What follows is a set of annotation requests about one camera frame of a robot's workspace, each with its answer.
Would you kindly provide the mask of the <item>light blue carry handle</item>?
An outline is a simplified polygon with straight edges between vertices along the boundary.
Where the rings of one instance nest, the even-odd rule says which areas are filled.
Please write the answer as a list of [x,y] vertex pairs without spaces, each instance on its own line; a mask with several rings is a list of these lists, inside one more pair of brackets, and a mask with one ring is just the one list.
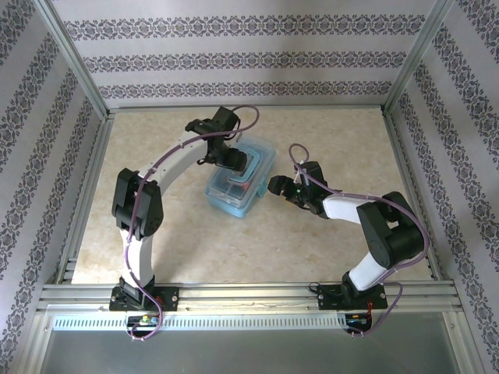
[[227,180],[235,184],[246,183],[250,180],[260,162],[260,155],[254,149],[249,148],[246,153],[246,166],[241,172],[231,172]]

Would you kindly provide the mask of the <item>aluminium back frame rail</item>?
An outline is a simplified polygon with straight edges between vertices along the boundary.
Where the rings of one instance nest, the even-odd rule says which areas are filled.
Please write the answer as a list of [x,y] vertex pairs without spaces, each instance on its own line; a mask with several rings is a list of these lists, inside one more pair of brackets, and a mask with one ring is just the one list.
[[[201,105],[201,106],[139,106],[139,107],[122,107],[112,108],[109,114],[117,115],[118,113],[133,113],[133,112],[165,112],[165,111],[186,111],[186,110],[208,110],[216,109],[219,104]],[[262,109],[282,109],[282,110],[326,110],[326,109],[378,109],[383,111],[381,104],[319,104],[319,105],[258,105]]]

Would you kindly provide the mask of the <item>aluminium front frame rail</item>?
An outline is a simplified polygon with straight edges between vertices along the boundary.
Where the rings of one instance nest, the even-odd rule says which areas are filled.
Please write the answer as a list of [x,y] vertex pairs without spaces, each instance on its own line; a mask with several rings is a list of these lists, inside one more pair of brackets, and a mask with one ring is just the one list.
[[[396,312],[461,312],[462,301],[451,281],[404,281]],[[42,289],[36,311],[103,312],[112,284],[54,284]],[[178,313],[277,314],[317,312],[318,298],[305,283],[185,284],[178,286]]]

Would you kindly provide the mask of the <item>aluminium right frame post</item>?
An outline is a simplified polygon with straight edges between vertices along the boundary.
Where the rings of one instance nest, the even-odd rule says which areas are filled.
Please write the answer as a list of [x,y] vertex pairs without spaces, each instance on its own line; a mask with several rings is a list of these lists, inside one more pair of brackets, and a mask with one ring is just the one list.
[[427,48],[430,45],[430,42],[434,38],[437,30],[444,21],[445,16],[454,2],[455,0],[435,1],[434,6],[430,10],[428,17],[423,23],[420,32],[407,54],[407,58],[402,64],[400,72],[391,85],[384,103],[381,105],[384,116],[388,116],[393,112],[395,105],[403,93],[403,90],[410,81],[412,74],[422,60]]

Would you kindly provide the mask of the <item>aluminium left frame post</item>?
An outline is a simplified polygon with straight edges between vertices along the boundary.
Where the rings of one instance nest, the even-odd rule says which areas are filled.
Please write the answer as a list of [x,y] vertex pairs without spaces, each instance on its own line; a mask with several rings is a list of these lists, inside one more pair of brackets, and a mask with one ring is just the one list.
[[100,119],[107,119],[109,109],[102,97],[97,84],[94,82],[87,66],[76,45],[69,35],[64,22],[59,16],[51,0],[32,0],[48,30],[54,37],[68,66],[74,72],[84,93],[89,98]]

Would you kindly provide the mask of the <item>aluminium right side rail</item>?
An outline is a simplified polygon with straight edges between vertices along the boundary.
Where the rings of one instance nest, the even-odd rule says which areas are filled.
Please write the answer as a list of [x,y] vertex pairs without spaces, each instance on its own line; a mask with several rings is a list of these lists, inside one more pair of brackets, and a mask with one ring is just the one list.
[[383,120],[393,148],[398,169],[401,173],[401,179],[407,195],[407,201],[428,234],[430,244],[426,252],[426,262],[430,268],[431,276],[435,281],[444,281],[445,275],[441,272],[441,267],[434,251],[434,230],[431,223],[427,220],[428,216],[426,214],[426,207],[420,199],[419,185],[417,180],[414,179],[412,165],[405,154],[403,142],[398,138],[397,128],[394,125],[391,116],[383,113]]

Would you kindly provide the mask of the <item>aluminium frame post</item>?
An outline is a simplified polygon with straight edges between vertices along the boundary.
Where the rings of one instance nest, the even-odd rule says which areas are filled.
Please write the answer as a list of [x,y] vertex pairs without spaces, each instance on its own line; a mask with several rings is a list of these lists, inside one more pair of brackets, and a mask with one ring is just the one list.
[[76,45],[69,35],[64,22],[59,16],[51,0],[32,0],[48,30],[54,37],[68,66],[74,72],[84,93],[89,98],[100,119],[107,119],[109,109],[102,97],[97,84],[94,82],[87,66]]
[[420,32],[407,54],[407,58],[402,64],[400,72],[391,85],[384,103],[381,105],[384,116],[388,116],[393,112],[395,105],[403,93],[403,90],[410,81],[412,74],[422,60],[427,48],[430,45],[430,42],[434,38],[437,30],[444,21],[445,16],[454,2],[455,0],[435,1],[434,6],[430,10],[428,17],[423,23]]

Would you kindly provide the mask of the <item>aluminium left side rail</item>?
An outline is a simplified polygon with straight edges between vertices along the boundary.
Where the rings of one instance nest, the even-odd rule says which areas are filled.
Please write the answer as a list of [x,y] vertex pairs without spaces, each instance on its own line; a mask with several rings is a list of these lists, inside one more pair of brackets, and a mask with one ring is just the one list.
[[113,121],[113,116],[109,115],[102,121],[96,134],[90,158],[87,163],[84,180],[76,200],[71,225],[67,231],[65,245],[59,259],[57,272],[55,273],[55,284],[63,284],[73,278],[72,272],[74,269],[69,268],[69,264],[74,262],[74,259],[77,258],[79,254],[88,217],[90,215],[94,193],[104,162],[105,151],[108,145]]

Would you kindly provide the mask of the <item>aluminium frame rail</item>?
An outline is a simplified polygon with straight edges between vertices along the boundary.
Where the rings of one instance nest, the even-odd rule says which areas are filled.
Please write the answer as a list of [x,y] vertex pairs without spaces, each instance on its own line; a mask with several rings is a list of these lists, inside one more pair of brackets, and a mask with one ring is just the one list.
[[[396,312],[461,312],[462,301],[451,281],[404,281]],[[103,312],[112,284],[54,284],[42,289],[36,311]],[[178,313],[277,314],[317,312],[318,298],[305,283],[185,284],[178,286]]]
[[[201,106],[139,106],[139,107],[122,107],[112,108],[109,114],[117,115],[118,113],[133,113],[133,112],[165,112],[165,111],[186,111],[186,110],[208,110],[216,109],[219,104],[201,105]],[[262,109],[282,109],[282,110],[326,110],[326,109],[378,109],[383,111],[381,104],[319,104],[319,105],[258,105]]]

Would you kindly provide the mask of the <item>grey metal panel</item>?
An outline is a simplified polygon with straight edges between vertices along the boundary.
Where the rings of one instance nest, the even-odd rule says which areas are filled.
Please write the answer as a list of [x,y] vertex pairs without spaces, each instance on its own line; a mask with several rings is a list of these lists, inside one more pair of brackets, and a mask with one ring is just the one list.
[[41,374],[459,374],[447,345],[352,339],[333,330],[56,331]]

